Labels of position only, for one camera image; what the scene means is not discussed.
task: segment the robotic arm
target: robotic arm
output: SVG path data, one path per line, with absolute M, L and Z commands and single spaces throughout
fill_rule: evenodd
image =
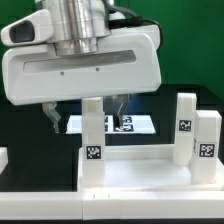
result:
M 1 32 L 3 43 L 14 47 L 3 58 L 5 91 L 14 105 L 42 103 L 59 132 L 58 101 L 158 89 L 157 24 L 140 26 L 144 20 L 107 0 L 36 4 L 42 9 Z M 106 9 L 133 18 L 108 21 Z

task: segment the black cable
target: black cable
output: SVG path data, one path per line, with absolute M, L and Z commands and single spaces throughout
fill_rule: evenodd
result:
M 122 14 L 128 14 L 131 17 L 136 17 L 137 16 L 137 14 L 130 9 L 115 6 L 115 5 L 111 5 L 108 2 L 108 0 L 103 0 L 103 2 L 105 4 L 106 8 L 109 9 L 111 12 L 121 12 Z
M 164 35 L 163 35 L 162 27 L 160 26 L 160 24 L 158 22 L 156 22 L 154 20 L 151 20 L 151 19 L 143 19 L 142 22 L 143 23 L 150 23 L 150 24 L 158 26 L 159 32 L 160 32 L 160 45 L 159 45 L 159 48 L 158 48 L 158 50 L 159 50 L 161 48 L 161 46 L 163 45 L 163 42 L 164 42 Z

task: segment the qr-like tag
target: qr-like tag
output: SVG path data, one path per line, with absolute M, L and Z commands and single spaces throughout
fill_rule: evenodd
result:
M 102 147 L 101 146 L 86 146 L 86 159 L 87 160 L 101 160 Z
M 192 121 L 189 120 L 179 121 L 179 131 L 191 132 L 191 130 L 192 130 Z
M 214 158 L 215 144 L 200 144 L 199 157 L 200 158 Z
M 119 128 L 114 127 L 114 132 L 134 132 L 134 126 L 133 125 L 124 125 Z
M 124 117 L 123 122 L 131 124 L 132 123 L 132 117 Z

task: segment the white platform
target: white platform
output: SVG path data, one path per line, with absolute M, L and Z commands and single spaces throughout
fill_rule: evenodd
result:
M 223 164 L 218 162 L 215 184 L 192 185 L 190 169 L 173 165 L 173 149 L 174 145 L 107 147 L 102 188 L 82 187 L 80 149 L 83 219 L 224 218 Z

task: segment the white base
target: white base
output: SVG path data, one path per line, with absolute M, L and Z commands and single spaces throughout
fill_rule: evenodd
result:
M 188 168 L 172 165 L 174 145 L 107 147 L 102 188 L 78 192 L 0 193 L 0 220 L 224 218 L 224 166 L 216 183 L 191 185 Z

